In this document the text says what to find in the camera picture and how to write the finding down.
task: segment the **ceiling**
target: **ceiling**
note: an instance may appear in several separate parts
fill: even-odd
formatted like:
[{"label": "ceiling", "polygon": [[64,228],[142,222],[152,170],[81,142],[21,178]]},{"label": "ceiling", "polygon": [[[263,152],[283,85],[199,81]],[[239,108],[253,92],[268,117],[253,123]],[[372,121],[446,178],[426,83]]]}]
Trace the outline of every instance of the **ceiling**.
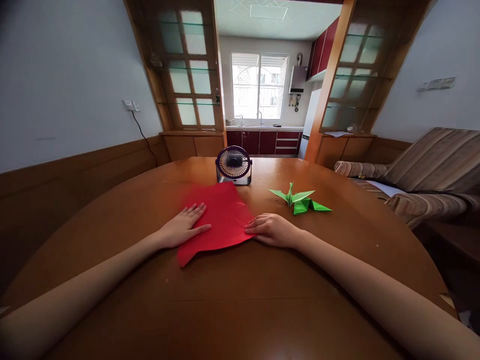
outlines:
[{"label": "ceiling", "polygon": [[[316,39],[342,9],[339,4],[308,1],[215,0],[215,4],[220,35],[284,40]],[[257,18],[251,18],[251,9]],[[265,19],[283,14],[283,20]]]}]

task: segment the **red paper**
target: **red paper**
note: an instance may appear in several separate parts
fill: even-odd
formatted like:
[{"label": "red paper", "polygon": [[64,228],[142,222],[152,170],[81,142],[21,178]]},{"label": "red paper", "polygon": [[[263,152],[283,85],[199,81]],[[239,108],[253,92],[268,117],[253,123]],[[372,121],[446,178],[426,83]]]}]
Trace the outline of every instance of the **red paper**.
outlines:
[{"label": "red paper", "polygon": [[245,233],[245,225],[252,215],[232,182],[194,188],[186,196],[184,206],[195,203],[205,203],[206,211],[194,228],[211,224],[211,229],[180,245],[176,258],[182,268],[198,252],[227,248],[252,237]]}]

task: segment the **hand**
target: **hand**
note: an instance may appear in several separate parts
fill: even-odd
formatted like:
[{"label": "hand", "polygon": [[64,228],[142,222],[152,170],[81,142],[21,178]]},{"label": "hand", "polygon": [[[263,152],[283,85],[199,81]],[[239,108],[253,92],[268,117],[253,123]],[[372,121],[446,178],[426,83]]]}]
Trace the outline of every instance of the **hand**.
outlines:
[{"label": "hand", "polygon": [[192,229],[206,209],[207,206],[203,202],[198,207],[195,203],[189,209],[184,208],[177,216],[163,225],[160,230],[147,237],[158,242],[161,248],[175,248],[212,227],[212,225],[206,224]]},{"label": "hand", "polygon": [[245,225],[247,234],[258,234],[261,242],[282,248],[294,248],[302,230],[277,214],[263,213]]}]

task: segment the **fan grille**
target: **fan grille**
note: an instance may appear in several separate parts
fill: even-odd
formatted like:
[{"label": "fan grille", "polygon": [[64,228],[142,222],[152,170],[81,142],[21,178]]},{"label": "fan grille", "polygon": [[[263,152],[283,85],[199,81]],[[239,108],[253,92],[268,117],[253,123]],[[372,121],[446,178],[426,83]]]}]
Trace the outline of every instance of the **fan grille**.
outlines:
[{"label": "fan grille", "polygon": [[218,163],[222,172],[232,178],[245,175],[249,169],[248,157],[237,149],[226,149],[220,155]]}]

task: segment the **power cord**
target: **power cord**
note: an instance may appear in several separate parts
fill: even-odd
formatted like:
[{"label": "power cord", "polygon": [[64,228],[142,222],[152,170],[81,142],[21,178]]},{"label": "power cord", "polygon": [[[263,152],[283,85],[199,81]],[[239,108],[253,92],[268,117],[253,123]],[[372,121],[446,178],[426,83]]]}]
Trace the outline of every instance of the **power cord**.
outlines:
[{"label": "power cord", "polygon": [[140,130],[140,134],[141,136],[145,139],[146,141],[146,145],[148,146],[148,150],[151,152],[151,154],[153,155],[153,157],[155,158],[155,167],[158,168],[159,167],[159,163],[157,162],[157,157],[155,156],[154,152],[152,151],[152,149],[150,148],[150,143],[149,141],[147,140],[147,138],[145,137],[144,133],[142,132],[142,128],[140,127],[140,124],[139,122],[137,121],[137,118],[135,117],[135,114],[133,112],[133,110],[130,110],[131,114],[133,115],[133,119],[135,120],[136,124],[138,125],[138,129]]}]

